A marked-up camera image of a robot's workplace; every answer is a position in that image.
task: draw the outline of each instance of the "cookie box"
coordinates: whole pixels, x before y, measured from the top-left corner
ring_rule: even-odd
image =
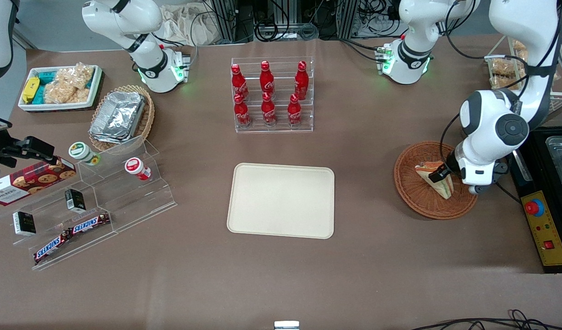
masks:
[[[22,93],[18,100],[18,107],[22,110],[30,113],[39,113],[39,112],[63,112],[63,111],[81,111],[81,110],[93,110],[94,102],[96,101],[96,97],[98,96],[99,88],[101,87],[101,80],[102,80],[102,69],[98,65],[91,65],[94,67],[94,73],[92,75],[92,85],[90,86],[90,94],[88,95],[88,100],[86,102],[80,103],[60,103],[60,104],[27,104],[22,99]],[[71,66],[51,66],[51,67],[34,67],[30,69],[28,73],[28,77],[26,77],[26,81],[23,84],[23,88],[28,82],[28,80],[32,77],[37,77],[41,72],[50,72],[50,71],[57,71],[59,69],[65,69]]]
[[[40,161],[0,178],[0,204],[9,205],[75,174],[75,166],[59,156],[56,165]]]

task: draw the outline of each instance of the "round wicker basket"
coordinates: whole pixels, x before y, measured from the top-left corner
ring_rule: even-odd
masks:
[[[443,144],[444,155],[453,151],[453,146]],[[440,143],[419,142],[409,146],[398,157],[393,169],[395,186],[403,200],[417,213],[437,220],[450,220],[465,215],[476,203],[476,195],[468,191],[459,177],[452,175],[454,193],[445,200],[417,173],[415,166],[422,161],[440,160]]]
[[[153,104],[153,100],[151,99],[149,93],[146,90],[144,90],[144,88],[140,86],[133,86],[133,85],[118,87],[114,89],[112,92],[137,92],[146,98],[146,103],[143,108],[143,114],[140,117],[140,121],[138,121],[137,130],[134,136],[142,135],[144,138],[147,138],[149,136],[149,133],[151,132],[153,119],[155,119],[155,105]],[[99,109],[101,108],[101,105],[103,104],[103,102],[105,101],[105,99],[108,97],[109,94],[110,93],[106,94],[106,96],[104,96],[104,98],[98,103],[98,106],[96,107],[96,111],[94,112],[94,115],[92,117],[92,123],[94,122],[94,120],[96,120],[96,117],[99,113]],[[108,150],[109,148],[112,148],[117,145],[115,143],[98,141],[95,138],[93,138],[93,136],[91,135],[90,135],[90,141],[92,141],[92,145],[101,152],[104,150]]]

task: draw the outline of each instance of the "white cloth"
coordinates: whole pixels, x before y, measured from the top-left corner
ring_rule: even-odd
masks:
[[[184,5],[163,5],[161,13],[163,16],[163,34],[160,36],[166,40],[183,42],[185,44],[213,44],[221,39],[216,25],[216,14],[211,12],[213,8],[209,0],[203,2],[191,2]]]

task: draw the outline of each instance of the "table surface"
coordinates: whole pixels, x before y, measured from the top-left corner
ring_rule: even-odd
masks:
[[[470,54],[486,54],[499,36],[456,40]],[[0,223],[0,329],[248,330],[297,319],[304,329],[404,330],[507,317],[512,308],[562,326],[562,274],[541,274],[520,205],[493,187],[465,217],[432,221],[394,188],[397,156],[438,140],[466,96],[489,87],[483,63],[455,54],[445,39],[433,54],[424,77],[401,86],[339,42],[201,48],[189,83],[151,94],[157,113],[149,141],[179,205],[41,272],[30,270],[27,251],[11,246],[10,227]],[[124,51],[27,55],[28,68],[99,65],[103,94],[141,84]],[[314,132],[236,134],[231,58],[300,55],[315,56]],[[15,108],[11,134],[38,136],[67,156],[72,142],[88,141],[91,115]],[[460,142],[458,128],[447,142]],[[243,162],[331,168],[334,235],[229,232],[232,174]]]

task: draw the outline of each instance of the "walkers cookie box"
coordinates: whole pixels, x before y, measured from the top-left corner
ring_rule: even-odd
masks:
[[[9,205],[75,174],[75,166],[59,156],[56,165],[40,161],[0,178],[0,204]]]

